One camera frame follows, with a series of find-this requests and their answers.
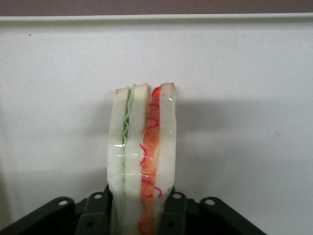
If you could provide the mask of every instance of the green squiggle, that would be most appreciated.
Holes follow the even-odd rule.
[[[122,214],[119,219],[119,228],[117,229],[119,231],[118,234],[120,234],[120,231],[121,231],[123,214],[124,214],[124,209],[125,209],[125,145],[127,142],[127,135],[128,135],[128,129],[129,129],[129,117],[131,115],[135,87],[136,85],[133,85],[131,93],[128,97],[125,116],[124,116],[124,128],[123,128],[123,134],[122,134],[122,172],[121,172],[121,177],[123,180],[123,198],[122,198],[122,211],[121,211]]]

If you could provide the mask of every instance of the screw hole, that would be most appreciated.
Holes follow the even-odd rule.
[[[175,223],[174,223],[174,222],[169,222],[169,223],[168,223],[168,227],[170,227],[170,228],[175,227]]]
[[[102,194],[100,194],[100,193],[99,193],[99,194],[96,194],[96,195],[94,196],[95,199],[99,199],[99,198],[101,198],[101,197],[102,197]]]
[[[93,226],[93,222],[92,221],[90,221],[90,222],[88,222],[87,224],[86,224],[86,227],[87,228],[90,228],[90,227],[92,227]]]
[[[67,200],[59,201],[59,206],[64,206],[65,204],[67,204]]]
[[[174,193],[173,194],[173,198],[175,199],[180,199],[181,198],[181,195],[179,193]]]
[[[215,205],[215,201],[213,201],[212,199],[207,199],[205,203],[208,204],[209,206]]]

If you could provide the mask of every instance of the tomato slice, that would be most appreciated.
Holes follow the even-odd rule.
[[[162,191],[155,185],[160,136],[160,92],[161,87],[157,87],[151,94],[148,124],[144,132],[143,144],[140,145],[144,151],[144,158],[140,163],[142,175],[140,189],[142,215],[138,225],[141,235],[154,234],[154,191],[158,191],[158,197],[162,196]]]

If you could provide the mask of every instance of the red squiggle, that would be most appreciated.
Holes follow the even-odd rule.
[[[155,122],[154,126],[151,126],[150,123],[149,123],[149,126],[146,128],[146,130],[149,130],[149,129],[152,129],[152,128],[156,128],[160,125],[159,121],[156,120],[155,118],[153,117],[150,117],[148,120],[152,120]]]
[[[159,192],[157,197],[161,197],[163,195],[162,190],[157,186],[155,186],[155,189],[158,190],[158,192]]]
[[[146,183],[146,184],[149,184],[149,185],[155,185],[153,182],[149,181],[149,180],[144,180],[144,179],[141,179],[141,181],[143,183]]]
[[[140,148],[143,150],[143,154],[144,154],[143,159],[140,162],[140,165],[142,165],[145,162],[145,160],[147,160],[147,158],[148,158],[147,157],[147,149],[142,144],[139,144],[139,145],[140,145]]]
[[[155,185],[153,182],[151,182],[151,181],[149,181],[149,180],[141,179],[141,181],[142,181],[143,183],[146,183],[146,184],[149,184],[149,185]],[[159,187],[157,187],[157,186],[155,186],[155,189],[159,192],[159,194],[158,194],[157,197],[161,197],[161,196],[163,195],[162,190],[161,190]]]

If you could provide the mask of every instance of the plastic wrap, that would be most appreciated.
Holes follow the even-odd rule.
[[[173,83],[116,90],[108,143],[112,235],[152,235],[175,178]]]

